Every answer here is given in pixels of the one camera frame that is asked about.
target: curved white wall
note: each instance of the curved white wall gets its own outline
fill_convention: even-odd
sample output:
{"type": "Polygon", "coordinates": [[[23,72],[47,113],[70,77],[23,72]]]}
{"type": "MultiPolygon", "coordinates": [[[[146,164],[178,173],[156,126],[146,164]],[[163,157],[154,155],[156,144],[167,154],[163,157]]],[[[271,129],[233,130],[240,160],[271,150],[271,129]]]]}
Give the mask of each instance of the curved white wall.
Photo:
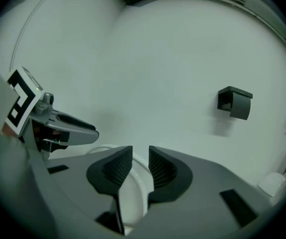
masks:
{"type": "Polygon", "coordinates": [[[145,155],[148,145],[172,148],[251,184],[285,168],[286,48],[255,18],[207,0],[160,0],[128,7],[106,49],[91,86],[102,107],[92,118],[111,130],[100,141],[145,155]],[[247,121],[216,108],[227,86],[253,93],[247,121]]]}
{"type": "Polygon", "coordinates": [[[95,145],[133,145],[145,159],[149,145],[175,149],[253,185],[285,167],[286,48],[267,27],[207,0],[159,0],[120,16],[121,3],[93,1],[47,0],[15,62],[54,93],[56,109],[97,127],[95,145]],[[247,121],[217,110],[227,86],[253,93],[247,121]]]}
{"type": "Polygon", "coordinates": [[[0,75],[7,79],[16,41],[29,15],[41,0],[24,0],[0,16],[0,75]]]}

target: black bracket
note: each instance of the black bracket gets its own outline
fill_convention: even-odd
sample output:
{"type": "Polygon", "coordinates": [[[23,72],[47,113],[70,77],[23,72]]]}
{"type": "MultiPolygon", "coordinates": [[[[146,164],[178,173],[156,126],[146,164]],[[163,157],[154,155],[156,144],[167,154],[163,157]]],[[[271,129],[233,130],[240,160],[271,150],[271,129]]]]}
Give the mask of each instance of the black bracket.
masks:
{"type": "Polygon", "coordinates": [[[217,108],[230,112],[231,117],[247,120],[252,98],[251,93],[229,86],[218,92],[217,108]]]}

